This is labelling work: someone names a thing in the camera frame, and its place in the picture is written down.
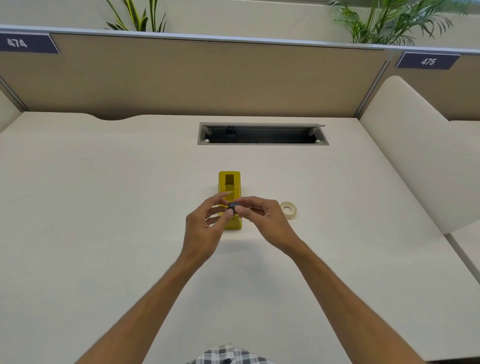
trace tape roll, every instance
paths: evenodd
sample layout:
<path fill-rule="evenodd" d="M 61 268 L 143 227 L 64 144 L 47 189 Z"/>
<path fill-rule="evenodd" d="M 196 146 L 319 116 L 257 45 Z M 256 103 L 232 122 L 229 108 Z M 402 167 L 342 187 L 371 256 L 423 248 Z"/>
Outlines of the tape roll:
<path fill-rule="evenodd" d="M 282 202 L 280 204 L 283 214 L 288 220 L 293 219 L 297 215 L 297 207 L 288 201 Z"/>

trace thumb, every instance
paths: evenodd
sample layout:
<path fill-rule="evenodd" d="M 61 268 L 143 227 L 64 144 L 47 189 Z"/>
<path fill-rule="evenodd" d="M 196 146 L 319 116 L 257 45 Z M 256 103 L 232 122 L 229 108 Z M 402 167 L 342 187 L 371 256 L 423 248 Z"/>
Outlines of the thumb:
<path fill-rule="evenodd" d="M 229 208 L 227 211 L 223 213 L 222 216 L 220 216 L 220 218 L 216 221 L 215 225 L 212 226 L 212 228 L 220 231 L 225 230 L 225 225 L 227 224 L 227 222 L 230 221 L 232 216 L 233 216 L 233 211 L 231 208 Z"/>
<path fill-rule="evenodd" d="M 235 206 L 235 212 L 241 217 L 246 218 L 247 220 L 253 222 L 255 225 L 260 222 L 262 216 L 256 212 L 250 210 L 249 208 L 243 206 Z"/>

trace hand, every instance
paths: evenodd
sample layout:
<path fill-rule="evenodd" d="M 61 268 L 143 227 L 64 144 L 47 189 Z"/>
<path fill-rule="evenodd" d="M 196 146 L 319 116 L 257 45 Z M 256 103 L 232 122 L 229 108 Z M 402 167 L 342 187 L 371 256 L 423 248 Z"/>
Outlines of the hand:
<path fill-rule="evenodd" d="M 221 192 L 206 199 L 198 208 L 187 216 L 185 237 L 179 260 L 185 259 L 197 268 L 201 267 L 210 258 L 218 246 L 225 225 L 233 216 L 233 211 L 226 207 L 214 205 L 228 205 L 224 199 L 228 192 Z M 222 216 L 213 214 L 223 212 Z"/>
<path fill-rule="evenodd" d="M 235 207 L 235 212 L 253 222 L 265 240 L 285 254 L 291 257 L 306 246 L 293 231 L 276 200 L 253 196 L 237 198 L 235 202 L 241 205 Z"/>

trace white desk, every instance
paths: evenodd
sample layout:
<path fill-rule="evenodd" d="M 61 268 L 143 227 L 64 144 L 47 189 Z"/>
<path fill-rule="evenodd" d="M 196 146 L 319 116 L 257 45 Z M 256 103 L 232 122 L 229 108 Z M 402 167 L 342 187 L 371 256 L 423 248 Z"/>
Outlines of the white desk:
<path fill-rule="evenodd" d="M 480 285 L 356 119 L 330 146 L 198 146 L 201 121 L 24 113 L 0 134 L 0 362 L 71 363 L 165 272 L 185 216 L 239 170 L 292 201 L 314 251 L 424 359 L 480 355 Z M 300 273 L 244 221 L 185 287 L 146 363 L 227 342 L 278 364 L 348 363 Z"/>

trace shirt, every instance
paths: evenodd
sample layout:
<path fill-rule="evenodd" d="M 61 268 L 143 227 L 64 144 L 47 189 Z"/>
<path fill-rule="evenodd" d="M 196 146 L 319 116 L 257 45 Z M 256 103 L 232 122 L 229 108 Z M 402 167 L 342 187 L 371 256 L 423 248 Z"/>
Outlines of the shirt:
<path fill-rule="evenodd" d="M 207 350 L 198 358 L 187 364 L 275 364 L 274 362 L 252 354 L 232 344 L 222 345 L 217 349 Z"/>

